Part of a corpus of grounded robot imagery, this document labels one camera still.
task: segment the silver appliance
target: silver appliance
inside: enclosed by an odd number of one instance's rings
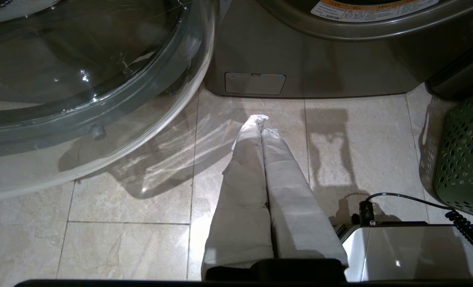
[[[404,93],[473,47],[473,0],[223,0],[206,87],[226,96]]]
[[[342,245],[348,282],[473,280],[473,246],[454,225],[355,226]]]

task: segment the warning label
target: warning label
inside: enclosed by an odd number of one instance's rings
[[[410,14],[438,3],[439,0],[402,0],[390,4],[361,6],[333,0],[320,0],[311,13],[342,22],[373,22]]]

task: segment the black cable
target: black cable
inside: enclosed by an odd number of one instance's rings
[[[371,198],[375,198],[377,196],[383,196],[383,195],[408,198],[408,199],[411,199],[411,200],[414,200],[414,201],[417,201],[417,202],[422,202],[424,204],[428,204],[428,205],[431,205],[431,206],[434,206],[434,207],[450,210],[449,212],[447,212],[446,218],[448,218],[450,221],[452,221],[454,223],[454,226],[459,230],[459,232],[473,246],[473,224],[470,221],[468,221],[466,218],[464,218],[464,216],[459,214],[458,211],[456,211],[454,208],[444,206],[444,205],[434,204],[434,203],[428,202],[426,200],[422,200],[422,199],[418,199],[418,198],[414,198],[414,197],[407,196],[407,195],[402,195],[402,194],[395,194],[395,193],[373,194],[373,195],[369,196],[368,198],[366,198],[365,201],[369,202],[369,200],[371,200]]]
[[[375,197],[377,197],[377,196],[382,196],[382,195],[389,195],[389,196],[397,196],[397,197],[402,197],[402,198],[408,198],[408,199],[415,200],[415,201],[418,201],[418,202],[422,202],[422,203],[424,203],[424,204],[431,205],[431,206],[434,206],[434,207],[438,207],[438,208],[441,208],[441,209],[454,210],[454,208],[452,208],[452,207],[448,207],[448,206],[444,206],[444,205],[439,205],[439,204],[434,204],[434,203],[431,203],[431,202],[426,201],[426,200],[422,200],[422,199],[418,199],[418,198],[414,198],[414,197],[407,196],[407,195],[402,195],[402,194],[395,194],[395,193],[379,193],[379,194],[373,194],[373,195],[369,196],[368,198],[366,198],[365,201],[369,201],[369,200],[371,200],[371,198],[375,198]]]

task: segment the tile floor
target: tile floor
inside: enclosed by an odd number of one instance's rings
[[[348,222],[358,202],[377,192],[434,201],[433,154],[451,106],[424,86],[406,95],[319,100],[201,90],[127,157],[75,182],[1,200],[0,287],[30,278],[199,280],[221,172],[254,113],[280,130],[333,224]],[[415,202],[376,203],[380,219],[446,222],[443,211]]]

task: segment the washing machine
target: washing machine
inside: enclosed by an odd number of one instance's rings
[[[226,0],[221,7],[205,83],[226,96],[405,93],[473,48],[473,0]]]
[[[221,96],[410,91],[473,47],[473,0],[0,0],[0,198],[85,176]]]
[[[132,152],[190,101],[211,0],[0,0],[0,198]]]

